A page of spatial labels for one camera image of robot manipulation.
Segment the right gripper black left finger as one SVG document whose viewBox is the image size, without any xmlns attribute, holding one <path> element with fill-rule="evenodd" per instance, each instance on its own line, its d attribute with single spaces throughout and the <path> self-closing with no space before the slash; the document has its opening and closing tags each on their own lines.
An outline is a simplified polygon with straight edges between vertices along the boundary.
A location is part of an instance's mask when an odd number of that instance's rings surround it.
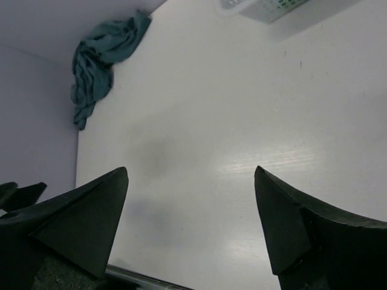
<svg viewBox="0 0 387 290">
<path fill-rule="evenodd" d="M 105 273 L 129 186 L 118 167 L 89 183 L 1 216 L 1 279 L 33 280 L 47 257 L 92 278 Z"/>
</svg>

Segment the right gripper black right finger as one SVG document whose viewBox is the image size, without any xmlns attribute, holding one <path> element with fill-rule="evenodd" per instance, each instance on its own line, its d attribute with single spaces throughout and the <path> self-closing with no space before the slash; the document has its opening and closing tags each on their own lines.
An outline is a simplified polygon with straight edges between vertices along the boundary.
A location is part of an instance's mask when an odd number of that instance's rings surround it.
<svg viewBox="0 0 387 290">
<path fill-rule="evenodd" d="M 386 222 L 335 207 L 255 170 L 255 196 L 273 274 L 300 267 L 319 254 L 358 265 L 386 260 Z"/>
</svg>

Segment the white plastic basket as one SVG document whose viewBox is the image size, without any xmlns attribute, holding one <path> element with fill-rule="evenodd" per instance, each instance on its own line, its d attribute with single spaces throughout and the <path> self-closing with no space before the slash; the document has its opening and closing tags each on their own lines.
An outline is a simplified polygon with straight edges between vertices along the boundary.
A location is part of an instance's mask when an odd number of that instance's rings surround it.
<svg viewBox="0 0 387 290">
<path fill-rule="evenodd" d="M 307 0 L 216 0 L 217 12 L 225 17 L 241 15 L 266 24 L 272 23 Z"/>
</svg>

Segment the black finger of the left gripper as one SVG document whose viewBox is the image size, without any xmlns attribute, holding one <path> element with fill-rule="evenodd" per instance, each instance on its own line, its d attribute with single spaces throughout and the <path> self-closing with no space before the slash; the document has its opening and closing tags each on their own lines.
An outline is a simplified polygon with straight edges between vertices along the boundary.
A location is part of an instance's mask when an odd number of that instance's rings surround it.
<svg viewBox="0 0 387 290">
<path fill-rule="evenodd" d="M 18 187 L 16 192 L 4 204 L 4 211 L 15 211 L 34 205 L 46 188 L 47 185 L 44 182 L 27 187 Z"/>
<path fill-rule="evenodd" d="M 7 200 L 16 192 L 18 184 L 15 182 L 7 182 L 0 186 L 0 204 L 4 205 Z"/>
</svg>

